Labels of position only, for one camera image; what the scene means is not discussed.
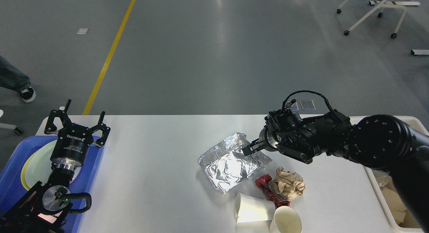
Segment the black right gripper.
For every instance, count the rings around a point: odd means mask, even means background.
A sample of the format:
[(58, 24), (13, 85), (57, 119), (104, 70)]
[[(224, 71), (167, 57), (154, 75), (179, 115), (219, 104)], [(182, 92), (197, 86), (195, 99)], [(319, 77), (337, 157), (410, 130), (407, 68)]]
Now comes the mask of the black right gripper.
[(245, 156), (253, 155), (260, 150), (277, 152), (277, 144), (278, 142), (274, 139), (271, 132), (267, 128), (263, 128), (259, 133), (258, 141), (252, 141), (249, 145), (242, 147), (241, 150)]

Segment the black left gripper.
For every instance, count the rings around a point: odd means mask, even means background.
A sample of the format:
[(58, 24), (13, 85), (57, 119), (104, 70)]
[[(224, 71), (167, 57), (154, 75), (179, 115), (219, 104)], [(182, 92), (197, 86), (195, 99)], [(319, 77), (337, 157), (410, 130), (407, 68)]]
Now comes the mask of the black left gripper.
[[(63, 109), (50, 111), (44, 134), (58, 137), (50, 161), (56, 165), (69, 164), (76, 168), (84, 166), (91, 144), (98, 149), (106, 144), (111, 128), (103, 122), (106, 112), (102, 111), (97, 124), (87, 129), (87, 132), (76, 130), (67, 114), (71, 102), (72, 100), (67, 100)], [(98, 131), (102, 135), (94, 141), (92, 135)]]

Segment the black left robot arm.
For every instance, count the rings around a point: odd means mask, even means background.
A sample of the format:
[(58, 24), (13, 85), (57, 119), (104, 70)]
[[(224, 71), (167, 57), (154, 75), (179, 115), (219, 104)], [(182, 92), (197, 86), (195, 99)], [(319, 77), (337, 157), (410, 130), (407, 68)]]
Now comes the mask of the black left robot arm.
[(105, 111), (92, 127), (72, 122), (70, 104), (68, 100), (64, 109), (51, 110), (46, 122), (44, 133), (57, 136), (47, 182), (36, 182), (1, 217), (2, 233), (62, 233), (67, 215), (90, 210), (91, 195), (71, 192), (70, 183), (75, 170), (84, 166), (90, 146), (101, 149), (111, 128), (103, 122)]

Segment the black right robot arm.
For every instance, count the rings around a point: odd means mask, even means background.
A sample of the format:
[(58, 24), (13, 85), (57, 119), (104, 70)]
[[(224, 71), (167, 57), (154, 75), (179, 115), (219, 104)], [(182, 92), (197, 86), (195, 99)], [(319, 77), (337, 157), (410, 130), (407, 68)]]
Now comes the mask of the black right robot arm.
[(267, 150), (310, 164), (325, 153), (388, 172), (402, 202), (427, 233), (428, 136), (388, 114), (367, 116), (353, 125), (323, 94), (309, 93), (324, 100), (326, 114), (302, 119), (292, 111), (296, 100), (288, 95), (279, 110), (264, 118), (259, 138), (243, 147), (243, 154)]

